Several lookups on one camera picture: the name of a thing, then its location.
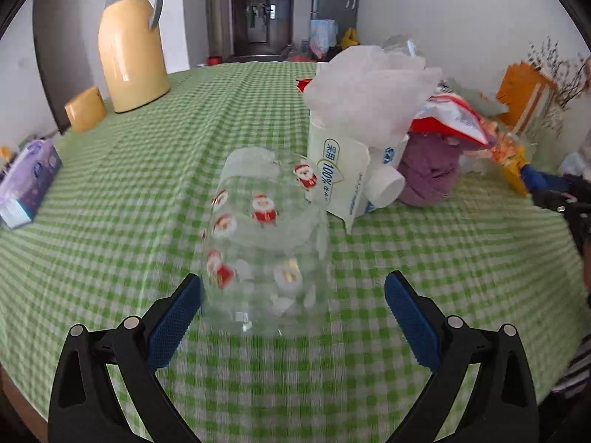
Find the purple cloth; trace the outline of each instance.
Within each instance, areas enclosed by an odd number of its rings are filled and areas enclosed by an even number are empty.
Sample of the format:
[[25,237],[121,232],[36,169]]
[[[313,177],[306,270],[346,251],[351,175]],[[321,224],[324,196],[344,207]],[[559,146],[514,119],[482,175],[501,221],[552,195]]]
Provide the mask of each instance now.
[[413,207],[428,207],[449,196],[466,145],[462,142],[451,146],[447,141],[448,137],[438,133],[410,134],[398,167],[406,178],[406,186],[398,197],[400,201]]

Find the yellow thermos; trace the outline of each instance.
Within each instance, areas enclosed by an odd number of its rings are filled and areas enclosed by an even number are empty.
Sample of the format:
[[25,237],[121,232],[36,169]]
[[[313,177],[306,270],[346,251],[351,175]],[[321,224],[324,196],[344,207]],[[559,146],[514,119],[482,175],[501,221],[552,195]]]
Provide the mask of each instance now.
[[100,61],[113,109],[133,110],[169,89],[158,21],[162,0],[106,0],[99,28]]

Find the blue gripper pad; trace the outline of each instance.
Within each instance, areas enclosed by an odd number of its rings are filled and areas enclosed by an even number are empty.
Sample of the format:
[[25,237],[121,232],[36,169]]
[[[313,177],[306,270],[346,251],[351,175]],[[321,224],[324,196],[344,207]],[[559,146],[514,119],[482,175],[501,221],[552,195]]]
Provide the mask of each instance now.
[[146,365],[150,370],[168,366],[199,307],[201,279],[195,277],[176,297],[148,337]]
[[435,373],[440,363],[440,346],[433,327],[395,274],[386,277],[383,292],[418,363]]

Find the table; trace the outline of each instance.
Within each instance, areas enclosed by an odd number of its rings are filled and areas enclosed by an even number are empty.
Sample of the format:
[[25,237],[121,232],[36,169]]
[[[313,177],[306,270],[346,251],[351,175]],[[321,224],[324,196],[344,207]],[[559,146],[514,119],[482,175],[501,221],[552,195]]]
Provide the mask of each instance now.
[[[304,154],[296,78],[312,63],[234,63],[171,75],[171,91],[58,144],[64,167],[32,225],[0,229],[0,361],[47,417],[68,329],[142,315],[205,267],[200,230],[226,156],[247,145]],[[429,209],[395,204],[347,236],[330,217],[335,288],[308,337],[221,334],[196,318],[158,378],[205,442],[385,441],[429,377],[383,299],[400,269],[419,294],[477,328],[514,324],[537,398],[559,377],[590,312],[561,217],[498,178],[464,176]],[[132,428],[146,436],[112,368]],[[475,372],[441,435],[452,432]]]

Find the blue object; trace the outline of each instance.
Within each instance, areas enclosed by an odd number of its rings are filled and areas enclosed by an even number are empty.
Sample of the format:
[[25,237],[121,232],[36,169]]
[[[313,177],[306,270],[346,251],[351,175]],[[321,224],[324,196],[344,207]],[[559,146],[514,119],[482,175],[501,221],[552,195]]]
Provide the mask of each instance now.
[[439,337],[427,317],[395,274],[388,275],[383,292],[418,363],[437,372],[441,362]]
[[146,365],[150,370],[168,366],[200,307],[201,279],[194,277],[148,337]]
[[547,189],[568,193],[568,183],[563,178],[537,171],[531,165],[524,165],[521,169],[521,179],[530,192]]

